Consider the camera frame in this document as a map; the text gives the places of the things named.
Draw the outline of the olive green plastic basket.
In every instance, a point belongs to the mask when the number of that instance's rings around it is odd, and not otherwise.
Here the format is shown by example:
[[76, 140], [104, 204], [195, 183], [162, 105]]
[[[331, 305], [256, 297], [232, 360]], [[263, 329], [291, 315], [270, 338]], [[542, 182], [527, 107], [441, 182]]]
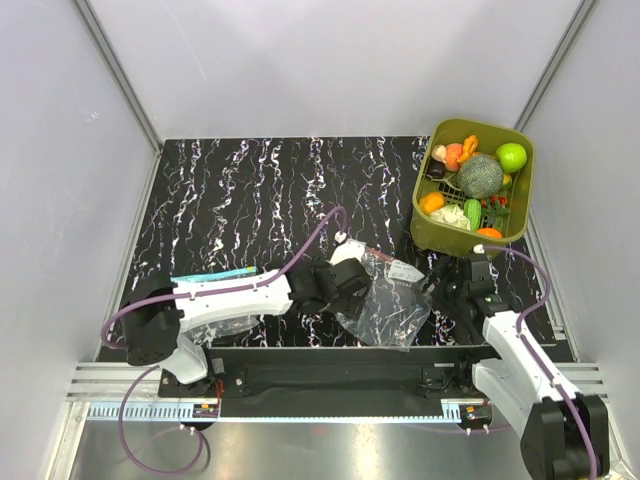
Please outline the olive green plastic basket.
[[[460, 143], [470, 135], [479, 139], [479, 151], [493, 154], [505, 143], [516, 143], [524, 147], [527, 163], [515, 173], [511, 186], [506, 190], [506, 208], [510, 213], [504, 216], [487, 215], [482, 217], [482, 227], [492, 227], [501, 232], [500, 238], [492, 238], [474, 231], [461, 229], [434, 221], [419, 207], [419, 200], [431, 192], [439, 192], [446, 204], [463, 206], [466, 200], [463, 192], [457, 188], [453, 175], [441, 180], [431, 179], [427, 175], [432, 150], [437, 145]], [[412, 194], [413, 212], [410, 234], [414, 244], [422, 250], [433, 250], [443, 254], [461, 257], [468, 254], [477, 244], [506, 246], [519, 240], [526, 232], [529, 219], [533, 174], [535, 165], [535, 147], [522, 133], [479, 121], [451, 118], [441, 121], [433, 131], [427, 152], [424, 154]]]

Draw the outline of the red zip clear bag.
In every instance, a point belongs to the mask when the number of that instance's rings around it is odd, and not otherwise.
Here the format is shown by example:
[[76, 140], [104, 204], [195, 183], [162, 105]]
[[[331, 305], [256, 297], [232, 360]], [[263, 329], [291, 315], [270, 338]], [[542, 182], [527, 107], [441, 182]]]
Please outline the red zip clear bag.
[[424, 274], [367, 246], [359, 262], [372, 278], [364, 308], [356, 320], [335, 315], [337, 322], [367, 346], [407, 351], [431, 313], [416, 287]]

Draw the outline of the green netted melon toy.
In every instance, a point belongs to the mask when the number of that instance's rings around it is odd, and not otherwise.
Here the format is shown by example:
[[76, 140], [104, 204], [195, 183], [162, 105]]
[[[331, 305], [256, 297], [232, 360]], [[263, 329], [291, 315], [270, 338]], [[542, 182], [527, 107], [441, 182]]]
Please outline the green netted melon toy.
[[467, 197], [481, 200], [499, 192], [503, 176], [501, 165], [496, 159], [478, 154], [462, 164], [457, 182]]

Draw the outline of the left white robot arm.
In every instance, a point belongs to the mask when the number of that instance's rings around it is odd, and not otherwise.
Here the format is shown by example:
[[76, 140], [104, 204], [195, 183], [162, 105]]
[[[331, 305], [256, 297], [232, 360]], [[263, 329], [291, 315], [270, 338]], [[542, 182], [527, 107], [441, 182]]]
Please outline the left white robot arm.
[[127, 363], [158, 366], [190, 393], [208, 394], [216, 372], [188, 333], [204, 325], [289, 312], [330, 312], [349, 319], [362, 312], [372, 279], [362, 263], [304, 261], [291, 269], [206, 282], [147, 279], [125, 303], [121, 318]]

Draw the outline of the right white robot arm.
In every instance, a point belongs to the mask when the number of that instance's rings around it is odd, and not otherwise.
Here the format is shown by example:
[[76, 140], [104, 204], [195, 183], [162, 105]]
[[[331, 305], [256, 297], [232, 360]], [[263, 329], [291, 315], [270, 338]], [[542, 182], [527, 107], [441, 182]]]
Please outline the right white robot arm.
[[518, 313], [496, 293], [487, 247], [468, 256], [440, 257], [420, 290], [454, 320], [458, 345], [487, 345], [493, 358], [462, 357], [454, 384], [466, 396], [482, 393], [519, 437], [533, 479], [598, 479], [610, 471], [609, 418], [604, 401], [588, 395], [553, 363]]

